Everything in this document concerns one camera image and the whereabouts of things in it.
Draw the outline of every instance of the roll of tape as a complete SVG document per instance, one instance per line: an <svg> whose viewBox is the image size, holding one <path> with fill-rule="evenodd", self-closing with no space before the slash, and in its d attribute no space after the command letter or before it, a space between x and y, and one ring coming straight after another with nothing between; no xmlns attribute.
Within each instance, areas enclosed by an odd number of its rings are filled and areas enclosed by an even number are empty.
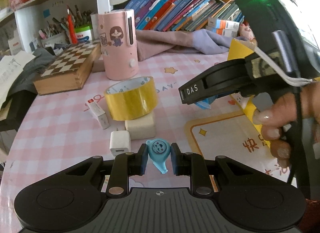
<svg viewBox="0 0 320 233"><path fill-rule="evenodd" d="M157 105L153 77L132 78L119 82L104 92L111 117L132 120L150 113Z"/></svg>

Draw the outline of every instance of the pink tablecloth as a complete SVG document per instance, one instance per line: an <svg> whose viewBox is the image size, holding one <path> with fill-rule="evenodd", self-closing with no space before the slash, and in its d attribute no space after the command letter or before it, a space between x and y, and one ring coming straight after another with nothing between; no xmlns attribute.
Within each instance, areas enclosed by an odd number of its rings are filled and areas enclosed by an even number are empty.
<svg viewBox="0 0 320 233"><path fill-rule="evenodd" d="M163 53L139 63L139 75L153 76L156 83L159 96L155 109L157 137L170 143L177 142L182 152L190 151L183 126L188 120L199 117L197 112L201 110L194 105L182 105L178 88L226 58L227 53L212 56ZM35 99L16 135L4 170L0 186L1 233L17 233L21 229L13 203L18 192L27 185L93 155L114 158L109 150L110 133L122 129L124 122L109 118L111 127L102 130L84 105L86 100L94 97L106 110L105 100L101 97L103 91L114 83L104 72L94 73L82 90ZM132 150L137 151L144 142L132 141ZM188 177L175 177L169 163L167 169L168 173L162 175L149 162L146 174L132 177L130 183L145 187L189 186Z"/></svg>

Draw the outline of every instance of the pink thermos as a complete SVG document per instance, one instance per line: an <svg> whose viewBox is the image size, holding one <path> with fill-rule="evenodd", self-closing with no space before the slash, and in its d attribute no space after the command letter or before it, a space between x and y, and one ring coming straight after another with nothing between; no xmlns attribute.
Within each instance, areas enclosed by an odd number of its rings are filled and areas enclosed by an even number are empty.
<svg viewBox="0 0 320 233"><path fill-rule="evenodd" d="M98 19L107 77L116 81L133 77L139 70L134 11L113 10L99 14Z"/></svg>

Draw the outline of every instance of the white foam block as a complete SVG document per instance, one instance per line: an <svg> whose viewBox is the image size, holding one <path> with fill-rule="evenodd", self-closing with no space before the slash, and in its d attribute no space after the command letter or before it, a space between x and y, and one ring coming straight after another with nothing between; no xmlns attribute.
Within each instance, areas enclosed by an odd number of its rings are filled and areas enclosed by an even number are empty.
<svg viewBox="0 0 320 233"><path fill-rule="evenodd" d="M143 117L125 121L125 128L131 140L140 140L156 136L156 120L153 111Z"/></svg>
<svg viewBox="0 0 320 233"><path fill-rule="evenodd" d="M131 151L131 139L128 131L111 132L110 151L113 156Z"/></svg>

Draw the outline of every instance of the pink toy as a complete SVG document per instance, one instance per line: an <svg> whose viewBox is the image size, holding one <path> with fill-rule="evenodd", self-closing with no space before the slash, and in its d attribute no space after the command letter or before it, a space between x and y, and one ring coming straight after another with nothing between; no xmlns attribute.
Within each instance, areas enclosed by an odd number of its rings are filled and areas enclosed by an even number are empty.
<svg viewBox="0 0 320 233"><path fill-rule="evenodd" d="M253 40L254 39L254 34L250 28L250 26L246 26L243 23L240 24L239 26L239 34L241 37L245 37L248 40Z"/></svg>
<svg viewBox="0 0 320 233"><path fill-rule="evenodd" d="M99 14L98 19L107 77L116 81L133 77L139 70L134 11L113 10Z"/></svg>

